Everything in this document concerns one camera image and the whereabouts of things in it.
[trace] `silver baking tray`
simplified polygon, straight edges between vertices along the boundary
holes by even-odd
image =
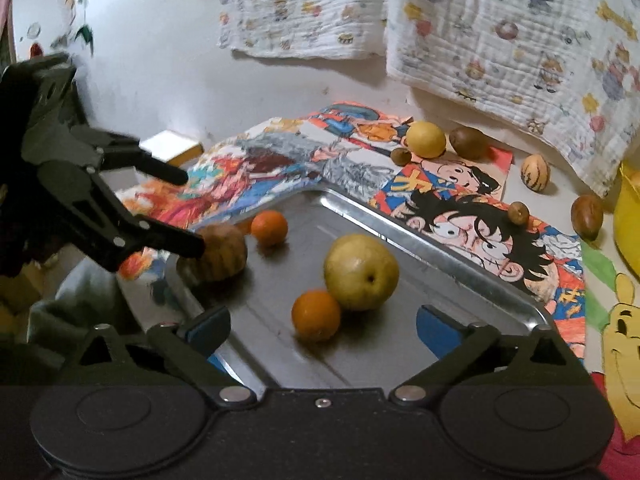
[[[533,298],[331,186],[285,194],[232,222],[267,208],[286,216],[287,241],[265,253],[247,237],[242,275],[190,289],[177,272],[176,256],[168,260],[165,274],[187,317],[214,306],[229,309],[232,334],[216,357],[258,394],[266,385],[380,386],[388,392],[436,361],[416,331],[423,304],[463,324],[490,323],[503,334],[527,334],[538,324],[552,324]],[[389,244],[401,269],[398,288],[379,310],[345,316],[331,341],[302,344],[294,336],[291,306],[302,292],[323,287],[322,263],[331,243],[354,232],[368,232]]]

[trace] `silver bolt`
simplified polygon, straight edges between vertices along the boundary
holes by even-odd
[[[244,386],[227,386],[220,390],[220,399],[225,402],[246,402],[251,399],[251,390]]]
[[[332,402],[329,399],[316,399],[316,408],[329,408]]]
[[[421,386],[413,386],[412,384],[405,384],[396,389],[396,397],[403,402],[417,402],[423,400],[427,396],[427,392]]]

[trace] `yellow lemon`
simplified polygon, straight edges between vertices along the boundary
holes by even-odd
[[[422,158],[435,158],[447,149],[447,137],[436,124],[415,121],[407,130],[406,146]]]

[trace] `tangerine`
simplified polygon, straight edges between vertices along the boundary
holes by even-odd
[[[326,341],[340,328],[340,305],[326,290],[308,290],[294,302],[291,321],[300,339]]]
[[[251,222],[251,234],[262,247],[281,244],[288,232],[287,219],[279,211],[263,211],[258,213]]]

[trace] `robotic arm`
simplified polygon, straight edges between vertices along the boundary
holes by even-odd
[[[0,274],[43,260],[72,243],[115,272],[144,247],[187,258],[204,252],[196,234],[134,216],[100,177],[101,170],[133,166],[176,186],[187,174],[142,150],[132,137],[70,126],[62,103],[76,69],[65,54],[11,65],[0,80],[7,126],[0,152]]]

